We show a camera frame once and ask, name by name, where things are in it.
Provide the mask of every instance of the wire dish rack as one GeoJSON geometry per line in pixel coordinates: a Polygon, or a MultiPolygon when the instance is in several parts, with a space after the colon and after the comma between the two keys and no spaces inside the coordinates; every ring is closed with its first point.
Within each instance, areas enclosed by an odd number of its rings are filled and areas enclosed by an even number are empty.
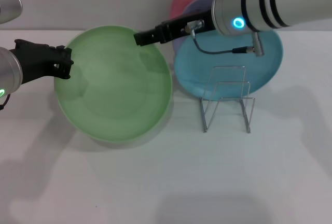
{"type": "Polygon", "coordinates": [[[210,128],[211,123],[213,122],[213,119],[215,118],[216,111],[218,109],[218,106],[219,106],[220,102],[223,102],[223,101],[238,101],[240,103],[240,106],[241,106],[241,109],[242,109],[242,115],[243,115],[243,118],[244,118],[246,131],[247,131],[247,133],[251,133],[250,124],[251,124],[251,119],[252,119],[252,116],[253,116],[253,111],[254,111],[256,99],[253,98],[253,97],[249,97],[251,83],[249,81],[246,81],[245,75],[246,75],[245,66],[216,66],[211,70],[209,80],[207,81],[207,84],[206,84],[205,89],[204,89],[203,97],[199,98],[204,132],[207,132],[208,129],[210,128]],[[218,72],[220,70],[225,70],[225,69],[228,69],[228,70],[243,70],[243,79],[242,79],[242,81],[218,81],[214,85],[214,89],[213,89],[213,92],[212,92],[211,96],[206,98],[207,88],[210,85],[210,81],[213,78],[213,75],[215,74],[215,72],[218,72]],[[220,97],[219,100],[217,101],[217,104],[216,104],[214,110],[213,110],[213,114],[211,116],[211,119],[207,122],[206,121],[206,114],[207,114],[208,110],[211,108],[211,102],[214,99],[214,96],[215,96],[215,93],[216,93],[218,87],[220,87],[222,85],[240,86],[240,88],[241,88],[240,97],[220,97]],[[204,105],[203,105],[204,101],[207,101],[206,108],[204,108],[204,105]],[[249,118],[248,118],[248,114],[247,114],[248,101],[252,101],[252,107],[251,107],[249,118]]]}

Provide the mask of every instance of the blue plate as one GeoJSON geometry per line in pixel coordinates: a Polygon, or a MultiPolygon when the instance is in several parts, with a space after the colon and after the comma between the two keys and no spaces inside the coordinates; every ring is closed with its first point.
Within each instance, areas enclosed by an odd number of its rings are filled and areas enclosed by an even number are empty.
{"type": "MultiPolygon", "coordinates": [[[[265,51],[263,57],[254,54],[218,54],[209,55],[200,52],[188,37],[180,47],[175,58],[174,70],[180,84],[196,97],[209,100],[213,91],[212,100],[221,97],[240,97],[242,84],[216,84],[219,81],[242,81],[244,69],[220,68],[216,66],[245,66],[245,81],[251,83],[250,93],[253,93],[267,84],[277,73],[283,57],[283,46],[279,35],[274,31],[260,33],[265,51]]],[[[207,51],[222,51],[237,47],[252,46],[250,34],[226,37],[217,31],[205,32],[197,35],[200,47],[207,51]]],[[[248,92],[249,84],[244,85],[244,94],[248,92]]]]}

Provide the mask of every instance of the blue led ring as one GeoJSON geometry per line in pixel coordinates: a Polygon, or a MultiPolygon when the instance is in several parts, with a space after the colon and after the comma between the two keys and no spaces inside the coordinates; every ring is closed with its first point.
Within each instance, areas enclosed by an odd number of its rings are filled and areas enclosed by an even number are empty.
{"type": "Polygon", "coordinates": [[[243,29],[245,26],[245,22],[243,18],[235,18],[233,20],[233,26],[237,29],[243,29]]]}

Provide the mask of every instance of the black cable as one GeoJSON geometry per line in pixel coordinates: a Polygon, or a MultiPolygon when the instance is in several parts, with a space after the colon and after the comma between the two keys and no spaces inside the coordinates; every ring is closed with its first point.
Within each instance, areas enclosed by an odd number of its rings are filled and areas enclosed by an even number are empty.
{"type": "Polygon", "coordinates": [[[193,42],[195,43],[196,48],[197,48],[199,51],[201,51],[202,53],[205,53],[205,54],[226,54],[226,53],[233,53],[233,50],[224,50],[224,51],[219,51],[219,52],[205,51],[205,50],[202,50],[201,47],[199,47],[196,38],[193,38],[193,42]]]}
{"type": "Polygon", "coordinates": [[[7,95],[7,98],[6,98],[5,102],[2,105],[0,105],[0,111],[3,110],[4,107],[7,105],[8,101],[9,101],[9,98],[10,98],[10,94],[7,95]]]}
{"type": "Polygon", "coordinates": [[[219,52],[210,52],[210,51],[205,51],[199,47],[198,42],[196,38],[193,38],[193,42],[196,45],[196,48],[201,51],[204,54],[227,54],[227,53],[233,53],[233,54],[247,54],[250,51],[250,47],[245,46],[245,47],[240,47],[240,48],[234,48],[232,50],[224,50],[224,51],[219,51],[219,52]]]}

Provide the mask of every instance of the white wall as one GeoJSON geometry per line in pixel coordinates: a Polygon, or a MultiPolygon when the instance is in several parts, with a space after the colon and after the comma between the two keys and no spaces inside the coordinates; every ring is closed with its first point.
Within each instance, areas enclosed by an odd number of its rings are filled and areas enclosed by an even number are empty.
{"type": "MultiPolygon", "coordinates": [[[[23,14],[1,29],[87,29],[124,25],[149,29],[169,17],[172,0],[22,0],[23,14]]],[[[304,24],[291,30],[332,30],[332,20],[304,24]]]]}

